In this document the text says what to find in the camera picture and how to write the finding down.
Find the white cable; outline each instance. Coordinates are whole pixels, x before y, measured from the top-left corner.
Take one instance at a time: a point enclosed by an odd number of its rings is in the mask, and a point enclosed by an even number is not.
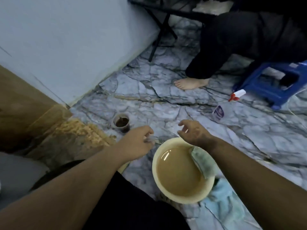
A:
[[[304,88],[304,89],[302,89],[302,90],[300,90],[300,91],[298,91],[298,92],[296,92],[293,96],[299,94],[300,92],[303,92],[303,91],[306,90],[306,89],[307,89],[307,87]],[[293,96],[291,96],[291,97],[288,99],[288,101],[287,101],[287,108],[288,108],[288,111],[289,111],[291,114],[293,114],[293,115],[299,120],[299,122],[303,125],[303,127],[307,130],[306,125],[303,123],[304,120],[301,119],[300,117],[298,117],[296,114],[294,114],[294,113],[290,110],[289,101],[290,101],[290,99],[291,99]]]

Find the towel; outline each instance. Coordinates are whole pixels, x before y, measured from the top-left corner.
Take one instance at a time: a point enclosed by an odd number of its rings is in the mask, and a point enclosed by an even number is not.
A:
[[[205,178],[215,176],[219,170],[214,159],[205,150],[194,147],[191,156]],[[225,178],[219,178],[202,203],[227,230],[235,230],[235,221],[245,217],[244,204]]]

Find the red and white spray nozzle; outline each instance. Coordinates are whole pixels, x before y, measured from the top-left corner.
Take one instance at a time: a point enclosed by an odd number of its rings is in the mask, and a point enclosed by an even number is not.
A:
[[[234,92],[230,95],[230,98],[229,98],[229,102],[230,101],[238,101],[240,100],[240,97],[243,96],[244,94],[246,94],[246,91],[243,90],[243,89],[240,89],[238,90],[237,92]]]

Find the left hand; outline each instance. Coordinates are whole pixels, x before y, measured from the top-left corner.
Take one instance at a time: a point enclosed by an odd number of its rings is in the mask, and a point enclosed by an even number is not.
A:
[[[124,162],[133,161],[146,155],[154,146],[154,142],[144,142],[145,137],[153,134],[150,126],[142,126],[131,129],[113,147]]]

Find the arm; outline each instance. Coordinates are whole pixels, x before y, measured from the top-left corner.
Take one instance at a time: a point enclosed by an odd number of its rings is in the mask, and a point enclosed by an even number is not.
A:
[[[127,133],[117,144],[51,180],[0,212],[0,229],[81,229],[117,169],[144,156],[153,143],[149,126]]]
[[[182,125],[178,134],[213,157],[263,229],[306,229],[307,192],[304,189],[211,135],[199,122],[183,120],[179,123]]]

